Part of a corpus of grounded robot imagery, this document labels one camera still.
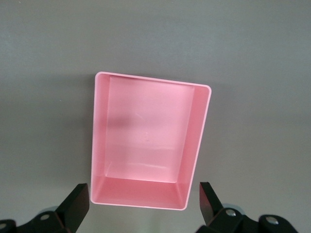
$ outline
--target round metal bolt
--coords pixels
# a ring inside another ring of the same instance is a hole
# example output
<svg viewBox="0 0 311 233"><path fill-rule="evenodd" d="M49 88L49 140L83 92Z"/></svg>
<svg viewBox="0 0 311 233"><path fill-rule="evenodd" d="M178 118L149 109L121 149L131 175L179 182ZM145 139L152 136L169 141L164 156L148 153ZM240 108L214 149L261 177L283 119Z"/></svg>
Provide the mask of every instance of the round metal bolt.
<svg viewBox="0 0 311 233"><path fill-rule="evenodd" d="M235 213L234 210L228 209L225 211L227 215L231 216L231 217L235 217L237 214Z"/></svg>
<svg viewBox="0 0 311 233"><path fill-rule="evenodd" d="M0 224L0 230L4 229L6 227L6 223Z"/></svg>
<svg viewBox="0 0 311 233"><path fill-rule="evenodd" d="M273 225L277 225L277 224L278 224L278 221L277 221L277 219L276 219L275 217L268 216L268 217L266 217L266 220L267 220L269 223L273 224Z"/></svg>
<svg viewBox="0 0 311 233"><path fill-rule="evenodd" d="M46 219L48 219L50 217L50 215L42 215L41 217L40 217L40 220L46 220Z"/></svg>

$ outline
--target pink plastic container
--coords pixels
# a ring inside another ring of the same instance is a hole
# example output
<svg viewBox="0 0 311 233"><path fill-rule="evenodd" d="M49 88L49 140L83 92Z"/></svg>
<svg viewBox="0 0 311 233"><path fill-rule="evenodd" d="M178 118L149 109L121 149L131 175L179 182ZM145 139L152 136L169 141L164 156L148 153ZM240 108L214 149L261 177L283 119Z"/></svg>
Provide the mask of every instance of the pink plastic container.
<svg viewBox="0 0 311 233"><path fill-rule="evenodd" d="M91 201L184 210L210 95L206 85L99 72Z"/></svg>

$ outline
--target gray table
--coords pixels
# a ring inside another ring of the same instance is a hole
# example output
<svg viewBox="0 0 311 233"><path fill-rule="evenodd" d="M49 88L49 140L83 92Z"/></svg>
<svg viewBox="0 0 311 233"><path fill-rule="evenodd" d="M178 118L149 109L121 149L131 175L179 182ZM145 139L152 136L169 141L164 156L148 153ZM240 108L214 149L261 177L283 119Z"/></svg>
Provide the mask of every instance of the gray table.
<svg viewBox="0 0 311 233"><path fill-rule="evenodd" d="M253 219L310 232L310 12L311 1L1 1L0 219L23 224L90 182L94 76L109 71L213 93L188 208L91 204L78 232L195 232L200 181Z"/></svg>

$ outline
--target silver screw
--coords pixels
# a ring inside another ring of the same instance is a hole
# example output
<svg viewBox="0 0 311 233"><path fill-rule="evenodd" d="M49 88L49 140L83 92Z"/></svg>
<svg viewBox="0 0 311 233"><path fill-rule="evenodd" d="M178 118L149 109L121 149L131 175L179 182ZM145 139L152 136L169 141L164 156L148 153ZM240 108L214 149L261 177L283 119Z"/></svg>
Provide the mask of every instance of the silver screw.
<svg viewBox="0 0 311 233"><path fill-rule="evenodd" d="M40 220L46 220L46 219L48 219L50 217L50 215L42 215L41 217L40 217Z"/></svg>
<svg viewBox="0 0 311 233"><path fill-rule="evenodd" d="M0 230L4 229L6 227L6 223L0 224Z"/></svg>
<svg viewBox="0 0 311 233"><path fill-rule="evenodd" d="M278 221L277 221L277 219L276 219L275 217L268 216L268 217L266 217L266 220L267 220L269 223L273 224L273 225L278 225Z"/></svg>
<svg viewBox="0 0 311 233"><path fill-rule="evenodd" d="M228 209L225 211L227 215L231 216L231 217L235 217L237 214L235 213L234 210Z"/></svg>

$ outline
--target empty rectangular bin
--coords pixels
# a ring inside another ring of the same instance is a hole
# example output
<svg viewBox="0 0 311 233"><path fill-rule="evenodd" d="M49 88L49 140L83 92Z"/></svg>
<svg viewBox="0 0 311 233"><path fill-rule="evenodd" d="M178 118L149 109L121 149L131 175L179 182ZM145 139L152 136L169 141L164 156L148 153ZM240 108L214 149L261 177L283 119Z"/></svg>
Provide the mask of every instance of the empty rectangular bin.
<svg viewBox="0 0 311 233"><path fill-rule="evenodd" d="M206 85L99 72L91 201L185 209L210 95Z"/></svg>

